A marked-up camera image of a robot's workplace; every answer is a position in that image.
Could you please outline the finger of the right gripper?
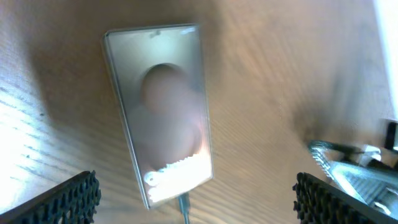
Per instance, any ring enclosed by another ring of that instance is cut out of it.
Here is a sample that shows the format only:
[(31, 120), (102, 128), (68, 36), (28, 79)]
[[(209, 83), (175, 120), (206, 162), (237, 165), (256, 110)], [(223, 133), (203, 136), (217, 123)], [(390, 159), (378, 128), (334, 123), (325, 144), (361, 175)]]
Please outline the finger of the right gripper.
[(397, 161), (391, 166), (378, 147), (312, 140), (308, 151), (346, 194), (386, 215), (397, 214)]

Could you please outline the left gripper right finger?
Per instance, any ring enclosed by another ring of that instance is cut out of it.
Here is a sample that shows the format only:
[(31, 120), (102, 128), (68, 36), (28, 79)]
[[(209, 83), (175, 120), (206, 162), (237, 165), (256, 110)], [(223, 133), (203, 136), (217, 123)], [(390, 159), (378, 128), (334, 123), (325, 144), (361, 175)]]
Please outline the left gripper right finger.
[(317, 177), (299, 172), (292, 187), (293, 211), (301, 224), (397, 224), (379, 212)]

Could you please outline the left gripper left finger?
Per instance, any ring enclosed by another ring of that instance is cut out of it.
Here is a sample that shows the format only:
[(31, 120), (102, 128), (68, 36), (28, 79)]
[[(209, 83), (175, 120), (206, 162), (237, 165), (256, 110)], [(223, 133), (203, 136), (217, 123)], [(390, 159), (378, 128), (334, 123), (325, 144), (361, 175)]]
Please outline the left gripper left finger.
[(35, 198), (1, 214), (1, 223), (94, 222), (101, 190), (95, 171), (83, 171)]

